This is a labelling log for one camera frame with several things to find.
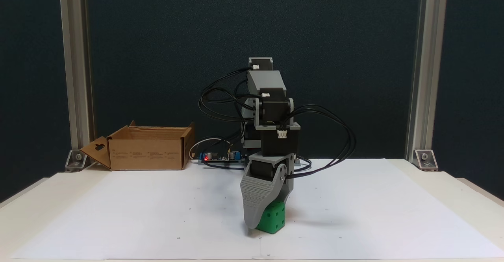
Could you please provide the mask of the broad ribbed grey gripper finger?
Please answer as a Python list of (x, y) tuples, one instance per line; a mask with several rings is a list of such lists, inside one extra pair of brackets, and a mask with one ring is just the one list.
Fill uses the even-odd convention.
[(264, 180), (252, 174), (252, 165), (248, 164), (241, 180), (244, 222), (249, 229), (255, 229), (260, 223), (266, 207), (274, 201), (285, 203), (288, 199), (288, 168), (279, 165), (272, 180)]

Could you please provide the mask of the narrow smooth grey gripper finger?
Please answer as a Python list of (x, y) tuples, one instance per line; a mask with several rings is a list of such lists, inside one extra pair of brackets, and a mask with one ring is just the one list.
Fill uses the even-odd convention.
[(283, 180), (283, 184), (279, 190), (279, 194), (276, 196), (276, 201), (286, 203), (294, 189), (294, 179), (285, 179)]

